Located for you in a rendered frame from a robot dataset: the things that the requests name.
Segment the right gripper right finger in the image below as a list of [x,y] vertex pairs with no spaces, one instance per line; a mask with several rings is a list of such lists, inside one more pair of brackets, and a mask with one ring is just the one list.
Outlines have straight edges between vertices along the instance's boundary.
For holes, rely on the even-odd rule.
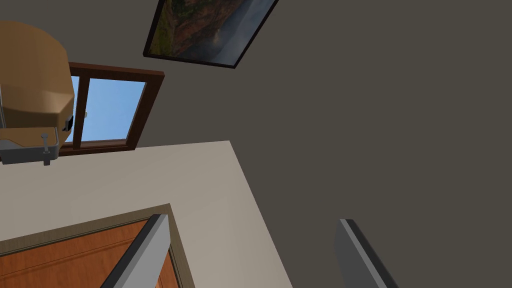
[[339,219],[334,253],[345,288],[399,288],[353,219]]

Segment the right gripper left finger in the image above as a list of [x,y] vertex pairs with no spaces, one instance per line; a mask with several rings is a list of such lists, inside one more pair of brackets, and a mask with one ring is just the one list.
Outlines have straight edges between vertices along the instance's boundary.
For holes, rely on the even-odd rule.
[[153,214],[100,288],[156,288],[171,244],[168,214]]

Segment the orange wooden door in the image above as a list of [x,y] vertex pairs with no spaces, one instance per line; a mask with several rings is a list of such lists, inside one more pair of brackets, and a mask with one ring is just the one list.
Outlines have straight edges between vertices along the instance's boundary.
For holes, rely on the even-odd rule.
[[[5,253],[0,288],[100,288],[149,218]],[[155,288],[182,288],[170,247]]]

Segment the brown framed window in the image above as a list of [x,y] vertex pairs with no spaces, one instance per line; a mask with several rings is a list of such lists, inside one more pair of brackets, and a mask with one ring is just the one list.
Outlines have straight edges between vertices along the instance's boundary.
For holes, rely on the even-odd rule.
[[157,98],[163,71],[70,62],[73,134],[59,155],[133,151]]

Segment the tan rounded appliance grey base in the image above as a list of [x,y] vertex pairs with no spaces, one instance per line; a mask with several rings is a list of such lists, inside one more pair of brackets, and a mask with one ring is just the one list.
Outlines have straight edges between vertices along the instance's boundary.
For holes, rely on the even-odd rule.
[[64,47],[44,30],[0,21],[0,160],[58,159],[74,124],[75,91]]

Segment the black framed landscape picture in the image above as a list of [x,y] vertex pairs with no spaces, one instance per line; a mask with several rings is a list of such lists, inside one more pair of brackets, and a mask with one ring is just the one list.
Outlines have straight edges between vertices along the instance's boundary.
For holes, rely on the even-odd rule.
[[147,58],[235,69],[279,0],[159,0]]

